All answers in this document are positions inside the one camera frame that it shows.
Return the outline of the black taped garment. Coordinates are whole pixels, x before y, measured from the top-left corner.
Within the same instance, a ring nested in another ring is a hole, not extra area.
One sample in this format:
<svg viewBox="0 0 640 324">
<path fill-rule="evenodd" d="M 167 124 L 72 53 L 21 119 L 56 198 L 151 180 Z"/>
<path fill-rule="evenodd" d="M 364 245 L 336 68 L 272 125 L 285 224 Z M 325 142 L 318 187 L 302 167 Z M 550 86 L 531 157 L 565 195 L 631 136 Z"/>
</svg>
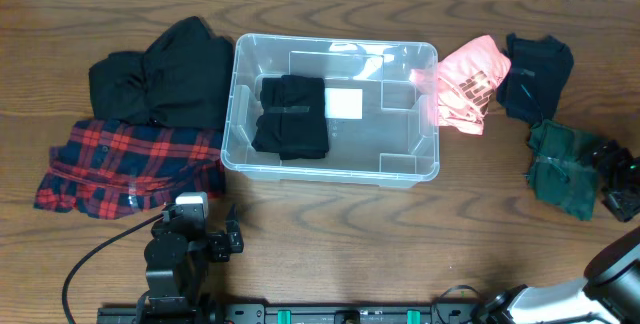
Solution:
<svg viewBox="0 0 640 324">
<path fill-rule="evenodd" d="M 329 151 L 322 78 L 282 75 L 264 78 L 263 114 L 257 119 L 252 146 L 277 153 L 281 160 L 323 159 Z"/>
</svg>

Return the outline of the navy garment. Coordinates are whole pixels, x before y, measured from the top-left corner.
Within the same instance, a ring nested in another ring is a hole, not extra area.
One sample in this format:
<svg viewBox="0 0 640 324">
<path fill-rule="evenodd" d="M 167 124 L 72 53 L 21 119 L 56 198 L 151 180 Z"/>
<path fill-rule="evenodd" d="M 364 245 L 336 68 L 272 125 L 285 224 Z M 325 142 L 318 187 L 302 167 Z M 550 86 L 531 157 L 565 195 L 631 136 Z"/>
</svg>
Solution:
<svg viewBox="0 0 640 324">
<path fill-rule="evenodd" d="M 528 40 L 515 33 L 506 44 L 511 68 L 497 89 L 498 103 L 529 125 L 551 120 L 574 66 L 571 49 L 552 36 Z"/>
</svg>

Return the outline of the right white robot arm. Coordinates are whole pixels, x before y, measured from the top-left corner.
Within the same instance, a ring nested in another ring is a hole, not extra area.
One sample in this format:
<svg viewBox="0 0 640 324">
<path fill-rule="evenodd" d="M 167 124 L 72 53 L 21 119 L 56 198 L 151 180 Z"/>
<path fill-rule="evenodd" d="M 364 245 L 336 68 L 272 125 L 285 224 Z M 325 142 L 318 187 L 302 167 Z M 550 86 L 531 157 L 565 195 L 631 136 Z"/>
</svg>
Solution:
<svg viewBox="0 0 640 324">
<path fill-rule="evenodd" d="M 592 151 L 587 162 L 605 180 L 607 209 L 624 222 L 637 217 L 639 159 L 612 140 Z M 513 288 L 476 309 L 471 321 L 639 324 L 639 230 L 603 249 L 583 278 L 550 287 Z"/>
</svg>

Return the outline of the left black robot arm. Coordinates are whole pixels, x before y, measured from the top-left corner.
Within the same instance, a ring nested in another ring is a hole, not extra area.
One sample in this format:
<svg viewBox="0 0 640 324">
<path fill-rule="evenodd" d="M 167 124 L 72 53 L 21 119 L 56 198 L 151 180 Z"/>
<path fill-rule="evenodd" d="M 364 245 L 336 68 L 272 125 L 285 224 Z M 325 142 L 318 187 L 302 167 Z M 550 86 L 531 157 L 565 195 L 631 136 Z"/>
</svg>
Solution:
<svg viewBox="0 0 640 324">
<path fill-rule="evenodd" d="M 171 204 L 162 211 L 144 250 L 152 314 L 183 315 L 197 310 L 208 266 L 227 262 L 244 250 L 235 206 L 225 226 L 209 232 L 202 204 Z"/>
</svg>

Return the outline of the dark green garment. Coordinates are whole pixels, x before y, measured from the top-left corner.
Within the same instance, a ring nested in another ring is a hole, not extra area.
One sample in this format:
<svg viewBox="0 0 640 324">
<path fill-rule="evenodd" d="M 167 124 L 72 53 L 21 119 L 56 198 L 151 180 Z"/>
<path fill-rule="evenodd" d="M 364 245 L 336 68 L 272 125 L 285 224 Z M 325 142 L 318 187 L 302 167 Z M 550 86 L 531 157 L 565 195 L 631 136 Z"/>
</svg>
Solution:
<svg viewBox="0 0 640 324">
<path fill-rule="evenodd" d="M 592 133 L 551 120 L 530 128 L 533 158 L 526 179 L 538 200 L 581 221 L 592 219 L 599 176 L 590 155 L 604 143 Z"/>
</svg>

